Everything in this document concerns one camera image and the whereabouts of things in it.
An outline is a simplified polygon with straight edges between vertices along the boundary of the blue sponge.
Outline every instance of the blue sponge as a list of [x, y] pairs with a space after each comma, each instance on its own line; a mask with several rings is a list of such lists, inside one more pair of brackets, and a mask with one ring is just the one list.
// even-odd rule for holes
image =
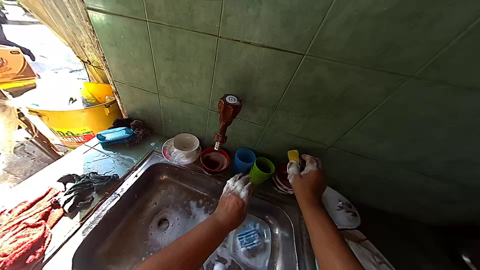
[[241, 233], [237, 234], [237, 239], [242, 251], [252, 250], [262, 246], [262, 239], [258, 231], [254, 228], [245, 228]]
[[100, 141], [102, 146], [106, 146], [129, 142], [133, 140], [135, 136], [133, 135], [133, 130], [130, 128], [119, 127], [100, 131], [96, 134], [96, 138]]

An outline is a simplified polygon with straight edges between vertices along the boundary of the human hand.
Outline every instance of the human hand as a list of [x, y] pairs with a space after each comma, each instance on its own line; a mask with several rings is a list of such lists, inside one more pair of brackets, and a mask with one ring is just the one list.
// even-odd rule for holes
[[253, 185], [250, 176], [235, 175], [223, 188], [218, 206], [212, 214], [228, 231], [233, 231], [245, 220], [247, 207], [252, 196]]
[[310, 155], [302, 155], [307, 166], [300, 172], [300, 165], [290, 161], [287, 165], [288, 180], [297, 199], [317, 199], [324, 193], [327, 182], [322, 163]]

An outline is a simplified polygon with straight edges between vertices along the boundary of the brown faucet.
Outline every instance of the brown faucet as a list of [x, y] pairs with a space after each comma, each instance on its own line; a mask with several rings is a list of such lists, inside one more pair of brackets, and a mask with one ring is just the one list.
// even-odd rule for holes
[[218, 101], [218, 114], [220, 114], [220, 129], [215, 134], [215, 150], [220, 150], [222, 144], [227, 142], [227, 128], [232, 124], [233, 119], [237, 117], [241, 110], [241, 98], [232, 95], [224, 94]]

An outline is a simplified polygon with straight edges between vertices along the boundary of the red towel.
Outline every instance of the red towel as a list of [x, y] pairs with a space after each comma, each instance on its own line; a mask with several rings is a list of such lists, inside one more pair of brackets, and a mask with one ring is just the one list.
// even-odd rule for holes
[[24, 269], [41, 258], [52, 238], [51, 228], [63, 215], [49, 188], [31, 202], [0, 212], [0, 270]]

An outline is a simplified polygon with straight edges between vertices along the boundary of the yellow sponge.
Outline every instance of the yellow sponge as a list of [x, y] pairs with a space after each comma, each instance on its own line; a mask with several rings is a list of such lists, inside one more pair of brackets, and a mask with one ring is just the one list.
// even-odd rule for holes
[[299, 152], [297, 150], [290, 150], [287, 152], [288, 154], [288, 160], [289, 161], [296, 161], [298, 163], [300, 163], [300, 156], [299, 156]]

